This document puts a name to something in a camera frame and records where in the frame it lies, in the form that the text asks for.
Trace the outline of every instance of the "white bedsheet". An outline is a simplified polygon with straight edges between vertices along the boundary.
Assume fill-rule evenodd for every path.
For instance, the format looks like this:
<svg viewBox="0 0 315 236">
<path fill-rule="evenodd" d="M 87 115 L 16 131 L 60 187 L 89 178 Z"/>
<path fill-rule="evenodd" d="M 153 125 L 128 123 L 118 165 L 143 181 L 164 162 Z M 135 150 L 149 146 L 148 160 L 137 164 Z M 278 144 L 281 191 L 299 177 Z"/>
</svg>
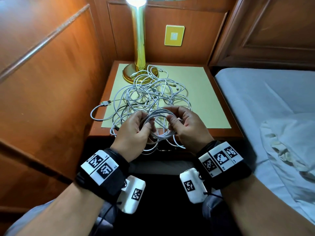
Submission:
<svg viewBox="0 0 315 236">
<path fill-rule="evenodd" d="M 302 210 L 274 170 L 259 130 L 267 119 L 315 113 L 315 72 L 228 68 L 219 71 L 215 79 L 257 156 L 256 177 L 286 204 L 315 222 L 315 215 L 309 217 Z"/>
</svg>

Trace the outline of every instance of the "hand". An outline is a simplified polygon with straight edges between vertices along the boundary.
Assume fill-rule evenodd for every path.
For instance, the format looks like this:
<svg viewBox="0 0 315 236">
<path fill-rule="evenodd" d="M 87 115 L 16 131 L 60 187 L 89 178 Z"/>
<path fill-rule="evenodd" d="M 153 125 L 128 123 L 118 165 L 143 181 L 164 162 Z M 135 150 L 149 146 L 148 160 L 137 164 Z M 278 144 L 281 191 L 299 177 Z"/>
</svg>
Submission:
<svg viewBox="0 0 315 236">
<path fill-rule="evenodd" d="M 111 149 L 117 151 L 128 162 L 136 159 L 143 152 L 150 131 L 156 132 L 154 120 L 147 122 L 142 129 L 139 129 L 140 121 L 148 113 L 137 111 L 133 113 L 120 127 Z"/>
<path fill-rule="evenodd" d="M 197 114 L 182 106 L 164 107 L 175 114 L 177 118 L 183 119 L 183 123 L 173 115 L 167 115 L 168 128 L 175 130 L 180 142 L 188 151 L 196 155 L 213 137 Z"/>
</svg>

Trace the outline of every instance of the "brass lamp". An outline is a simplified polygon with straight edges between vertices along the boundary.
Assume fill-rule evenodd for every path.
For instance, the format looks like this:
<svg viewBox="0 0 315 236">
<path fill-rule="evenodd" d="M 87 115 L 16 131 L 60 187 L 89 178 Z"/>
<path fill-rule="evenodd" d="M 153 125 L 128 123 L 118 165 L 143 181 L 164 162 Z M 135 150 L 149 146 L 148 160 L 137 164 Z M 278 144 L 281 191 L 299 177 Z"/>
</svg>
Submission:
<svg viewBox="0 0 315 236">
<path fill-rule="evenodd" d="M 144 9 L 148 0 L 126 0 L 132 15 L 132 27 L 134 32 L 134 44 L 135 44 L 135 63 L 127 65 L 123 70 L 123 77 L 129 83 L 133 83 L 136 76 L 145 74 L 142 70 L 147 70 L 148 63 L 146 63 L 145 55 L 145 21 L 144 21 Z M 149 0 L 149 1 L 179 1 L 179 0 Z M 152 68 L 151 72 L 158 77 L 158 70 Z M 142 83 L 141 78 L 139 83 L 145 84 L 150 81 L 147 80 Z"/>
</svg>

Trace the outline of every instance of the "tangled cables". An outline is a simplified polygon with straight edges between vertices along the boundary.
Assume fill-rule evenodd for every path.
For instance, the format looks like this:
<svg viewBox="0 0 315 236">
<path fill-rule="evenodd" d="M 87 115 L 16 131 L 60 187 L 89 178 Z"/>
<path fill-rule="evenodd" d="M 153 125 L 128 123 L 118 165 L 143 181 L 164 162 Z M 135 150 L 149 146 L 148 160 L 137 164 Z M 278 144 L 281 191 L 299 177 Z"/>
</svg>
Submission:
<svg viewBox="0 0 315 236">
<path fill-rule="evenodd" d="M 153 68 L 158 69 L 160 72 L 165 72 L 167 74 L 166 78 L 157 78 L 152 73 Z M 149 113 L 147 118 L 144 120 L 144 124 L 150 119 L 155 118 L 155 122 L 163 129 L 163 134 L 160 135 L 157 132 L 150 133 L 151 137 L 157 140 L 154 143 L 151 143 L 155 144 L 152 149 L 144 151 L 155 150 L 158 142 L 161 140 L 166 140 L 172 146 L 184 148 L 175 141 L 175 131 L 168 130 L 166 116 L 168 114 L 174 114 L 169 110 L 163 109 L 162 107 L 165 105 L 175 105 L 178 101 L 182 101 L 184 103 L 181 103 L 181 105 L 184 104 L 186 105 L 185 107 L 191 110 L 189 99 L 183 94 L 183 91 L 186 89 L 186 87 L 179 82 L 169 79 L 166 70 L 154 65 L 148 65 L 147 70 L 139 71 L 135 73 L 134 76 L 136 76 L 134 83 L 121 88 L 112 100 L 112 105 L 115 110 L 113 115 L 105 119 L 95 119 L 92 116 L 92 113 L 98 107 L 104 106 L 104 104 L 100 104 L 91 111 L 91 118 L 96 121 L 112 119 L 110 133 L 111 135 L 116 136 L 114 129 L 119 129 L 119 126 L 132 113 L 142 110 Z M 172 136 L 175 144 L 170 143 L 168 140 Z"/>
</svg>

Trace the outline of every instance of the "wall outlet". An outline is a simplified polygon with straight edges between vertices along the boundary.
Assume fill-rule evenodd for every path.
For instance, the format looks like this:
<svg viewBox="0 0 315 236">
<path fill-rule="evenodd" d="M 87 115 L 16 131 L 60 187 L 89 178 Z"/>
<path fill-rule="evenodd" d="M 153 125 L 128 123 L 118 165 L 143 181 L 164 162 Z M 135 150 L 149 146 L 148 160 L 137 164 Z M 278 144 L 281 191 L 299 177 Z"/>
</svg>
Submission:
<svg viewBox="0 0 315 236">
<path fill-rule="evenodd" d="M 164 45 L 181 46 L 185 27 L 178 25 L 166 25 Z"/>
</svg>

